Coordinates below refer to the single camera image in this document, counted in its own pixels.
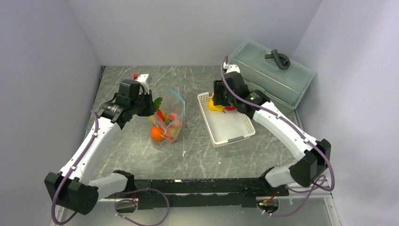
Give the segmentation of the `orange toy carrot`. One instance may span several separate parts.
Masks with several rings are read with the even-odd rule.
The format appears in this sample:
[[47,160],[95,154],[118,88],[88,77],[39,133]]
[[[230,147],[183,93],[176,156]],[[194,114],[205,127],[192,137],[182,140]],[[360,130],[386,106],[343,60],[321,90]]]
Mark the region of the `orange toy carrot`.
[[[171,120],[167,118],[166,114],[160,110],[160,105],[162,103],[162,97],[158,97],[156,98],[153,103],[154,106],[156,107],[157,111],[155,113],[155,115],[161,119],[162,122],[164,122],[167,126],[170,124]],[[164,130],[164,138],[166,138],[167,140],[169,140],[170,142],[173,141],[172,138],[172,131],[170,129]]]

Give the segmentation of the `white perforated plastic basket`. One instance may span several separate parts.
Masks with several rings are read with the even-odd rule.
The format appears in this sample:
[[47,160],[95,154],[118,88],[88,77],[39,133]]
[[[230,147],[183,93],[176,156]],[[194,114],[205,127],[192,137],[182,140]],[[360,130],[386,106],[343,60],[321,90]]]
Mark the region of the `white perforated plastic basket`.
[[246,115],[236,110],[209,110],[207,104],[211,96],[208,92],[198,94],[197,99],[214,148],[249,139],[255,134],[255,128]]

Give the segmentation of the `clear zip top bag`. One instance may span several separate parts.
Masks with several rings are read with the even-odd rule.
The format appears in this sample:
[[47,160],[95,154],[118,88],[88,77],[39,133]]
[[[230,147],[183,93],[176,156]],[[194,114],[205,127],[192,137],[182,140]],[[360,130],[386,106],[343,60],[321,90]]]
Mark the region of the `clear zip top bag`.
[[156,112],[150,116],[150,139],[156,149],[174,143],[182,131],[185,101],[173,89],[154,99]]

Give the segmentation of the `orange toy tangerine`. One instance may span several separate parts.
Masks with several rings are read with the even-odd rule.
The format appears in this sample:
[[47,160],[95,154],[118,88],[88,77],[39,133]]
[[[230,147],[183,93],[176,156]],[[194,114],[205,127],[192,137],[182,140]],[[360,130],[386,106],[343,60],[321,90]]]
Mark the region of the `orange toy tangerine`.
[[164,139],[164,130],[158,126],[153,126],[150,130],[152,141],[161,142]]

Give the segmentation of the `pink toy peach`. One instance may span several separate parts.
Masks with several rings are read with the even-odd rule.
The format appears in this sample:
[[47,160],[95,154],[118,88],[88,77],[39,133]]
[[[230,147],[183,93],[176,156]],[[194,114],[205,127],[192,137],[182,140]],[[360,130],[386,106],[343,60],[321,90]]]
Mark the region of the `pink toy peach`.
[[167,118],[171,120],[169,126],[171,128],[179,128],[182,125],[182,117],[177,113],[169,113]]

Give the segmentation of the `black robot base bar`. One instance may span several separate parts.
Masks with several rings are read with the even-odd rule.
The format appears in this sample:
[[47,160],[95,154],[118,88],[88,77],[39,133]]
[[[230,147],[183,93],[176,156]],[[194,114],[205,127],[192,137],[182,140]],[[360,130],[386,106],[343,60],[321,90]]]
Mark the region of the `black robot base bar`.
[[282,185],[259,178],[135,179],[107,198],[134,198],[139,210],[164,207],[241,206],[253,208],[262,198],[288,196]]

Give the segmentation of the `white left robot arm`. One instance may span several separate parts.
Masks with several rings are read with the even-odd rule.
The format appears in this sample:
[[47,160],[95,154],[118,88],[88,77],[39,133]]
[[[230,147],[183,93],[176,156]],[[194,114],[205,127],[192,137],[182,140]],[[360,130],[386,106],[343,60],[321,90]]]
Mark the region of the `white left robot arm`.
[[112,100],[103,103],[94,116],[94,125],[73,157],[58,173],[48,173],[45,186],[52,199],[52,218],[56,206],[82,215],[88,214],[97,201],[119,193],[128,198],[134,194],[134,176],[118,170],[106,177],[93,180],[93,170],[112,139],[119,134],[133,116],[151,116],[156,112],[149,74],[126,79]]

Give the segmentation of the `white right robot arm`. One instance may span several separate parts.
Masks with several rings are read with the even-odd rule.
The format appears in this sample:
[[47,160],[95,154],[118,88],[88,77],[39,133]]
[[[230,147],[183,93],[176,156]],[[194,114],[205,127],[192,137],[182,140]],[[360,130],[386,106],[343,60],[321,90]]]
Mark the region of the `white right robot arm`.
[[238,72],[229,72],[213,82],[213,102],[223,107],[233,106],[239,113],[264,126],[291,152],[295,162],[268,169],[259,189],[271,195],[278,186],[297,183],[311,186],[327,169],[331,144],[308,135],[282,114],[261,91],[250,91]]

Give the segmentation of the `red toy strawberry with leaves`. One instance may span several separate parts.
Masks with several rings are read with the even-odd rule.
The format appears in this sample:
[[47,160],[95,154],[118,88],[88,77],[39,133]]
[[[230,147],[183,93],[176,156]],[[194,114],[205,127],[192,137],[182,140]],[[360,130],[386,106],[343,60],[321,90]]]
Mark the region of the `red toy strawberry with leaves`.
[[224,109],[227,110],[227,111],[233,111],[236,108],[234,106],[232,106],[232,105],[229,105],[229,106],[226,106]]

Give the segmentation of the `green storage box clear lid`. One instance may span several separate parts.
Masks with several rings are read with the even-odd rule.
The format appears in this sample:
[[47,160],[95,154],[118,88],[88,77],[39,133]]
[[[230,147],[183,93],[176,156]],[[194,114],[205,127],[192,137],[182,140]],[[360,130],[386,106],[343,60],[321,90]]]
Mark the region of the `green storage box clear lid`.
[[229,57],[240,68],[250,90],[265,93],[283,113],[295,110],[316,72],[255,41],[243,42]]

